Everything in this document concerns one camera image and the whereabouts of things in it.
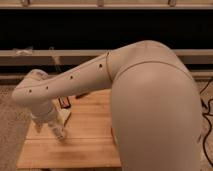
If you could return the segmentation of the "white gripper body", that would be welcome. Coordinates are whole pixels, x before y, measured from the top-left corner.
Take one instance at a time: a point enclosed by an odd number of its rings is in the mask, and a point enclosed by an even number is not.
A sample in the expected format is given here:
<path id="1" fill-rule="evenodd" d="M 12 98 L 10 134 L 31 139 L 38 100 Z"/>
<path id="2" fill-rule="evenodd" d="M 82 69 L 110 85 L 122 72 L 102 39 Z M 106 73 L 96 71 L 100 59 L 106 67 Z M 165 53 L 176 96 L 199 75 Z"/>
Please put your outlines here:
<path id="1" fill-rule="evenodd" d="M 30 108 L 31 118 L 37 128 L 57 118 L 58 111 L 52 103 L 35 105 Z"/>

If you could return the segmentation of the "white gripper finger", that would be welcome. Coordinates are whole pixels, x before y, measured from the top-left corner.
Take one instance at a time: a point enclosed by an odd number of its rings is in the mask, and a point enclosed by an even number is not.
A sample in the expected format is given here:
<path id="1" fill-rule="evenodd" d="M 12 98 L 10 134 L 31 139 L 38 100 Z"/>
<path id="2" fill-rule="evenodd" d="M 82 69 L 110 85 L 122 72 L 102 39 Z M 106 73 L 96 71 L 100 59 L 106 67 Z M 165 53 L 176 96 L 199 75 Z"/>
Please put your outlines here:
<path id="1" fill-rule="evenodd" d="M 62 134 L 63 133 L 63 126 L 60 122 L 52 122 L 51 129 L 54 134 Z"/>
<path id="2" fill-rule="evenodd" d="M 35 124 L 35 130 L 37 133 L 41 133 L 43 124 Z"/>

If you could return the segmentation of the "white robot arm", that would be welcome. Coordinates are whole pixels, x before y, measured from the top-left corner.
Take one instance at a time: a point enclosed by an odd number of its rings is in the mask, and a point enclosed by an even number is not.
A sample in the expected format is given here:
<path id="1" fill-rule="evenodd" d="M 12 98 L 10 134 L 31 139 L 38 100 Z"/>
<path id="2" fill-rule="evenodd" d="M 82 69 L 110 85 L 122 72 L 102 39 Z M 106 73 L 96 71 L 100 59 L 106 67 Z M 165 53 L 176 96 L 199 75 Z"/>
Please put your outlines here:
<path id="1" fill-rule="evenodd" d="M 34 69 L 12 93 L 36 121 L 51 100 L 109 89 L 122 171 L 200 171 L 202 106 L 189 70 L 166 45 L 140 41 L 55 77 Z"/>

